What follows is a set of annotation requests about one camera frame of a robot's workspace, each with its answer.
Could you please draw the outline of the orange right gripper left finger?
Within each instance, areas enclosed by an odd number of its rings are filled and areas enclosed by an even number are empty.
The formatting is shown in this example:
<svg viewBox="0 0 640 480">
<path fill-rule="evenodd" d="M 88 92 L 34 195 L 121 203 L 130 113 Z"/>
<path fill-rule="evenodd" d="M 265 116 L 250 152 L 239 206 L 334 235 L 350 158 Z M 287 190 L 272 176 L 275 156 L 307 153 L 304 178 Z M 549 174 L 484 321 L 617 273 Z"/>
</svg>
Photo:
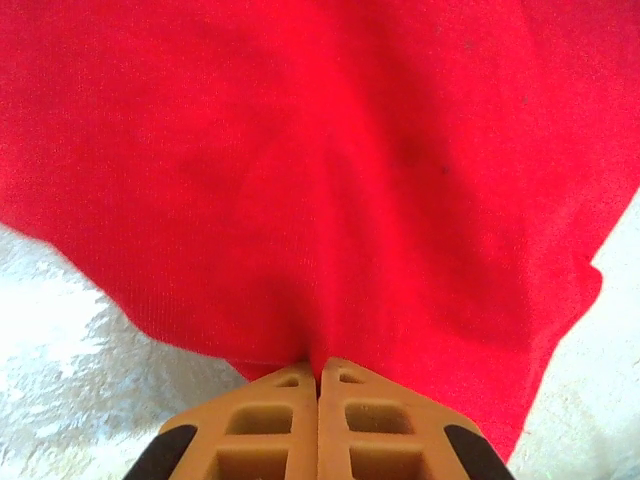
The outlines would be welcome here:
<svg viewBox="0 0 640 480">
<path fill-rule="evenodd" d="M 166 421 L 127 480 L 317 480 L 316 381 L 280 369 Z"/>
</svg>

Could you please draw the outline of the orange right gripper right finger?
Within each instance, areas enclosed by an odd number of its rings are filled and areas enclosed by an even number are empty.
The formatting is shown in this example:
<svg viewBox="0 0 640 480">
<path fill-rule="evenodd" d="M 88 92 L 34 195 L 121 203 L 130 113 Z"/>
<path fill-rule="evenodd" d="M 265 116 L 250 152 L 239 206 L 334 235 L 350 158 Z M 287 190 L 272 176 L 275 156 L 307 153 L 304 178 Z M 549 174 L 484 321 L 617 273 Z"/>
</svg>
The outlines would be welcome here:
<svg viewBox="0 0 640 480">
<path fill-rule="evenodd" d="M 318 401 L 318 480 L 513 480 L 466 416 L 331 358 Z"/>
</svg>

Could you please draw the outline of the red printed t-shirt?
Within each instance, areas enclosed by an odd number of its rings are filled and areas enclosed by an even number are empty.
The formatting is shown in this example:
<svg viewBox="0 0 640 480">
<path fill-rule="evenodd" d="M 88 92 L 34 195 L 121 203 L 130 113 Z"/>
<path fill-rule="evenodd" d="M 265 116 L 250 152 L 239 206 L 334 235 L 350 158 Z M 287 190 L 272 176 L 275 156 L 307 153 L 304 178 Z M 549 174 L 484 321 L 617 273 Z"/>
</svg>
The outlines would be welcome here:
<svg viewBox="0 0 640 480">
<path fill-rule="evenodd" d="M 640 0 L 0 0 L 0 222 L 256 378 L 509 456 L 640 187 Z"/>
</svg>

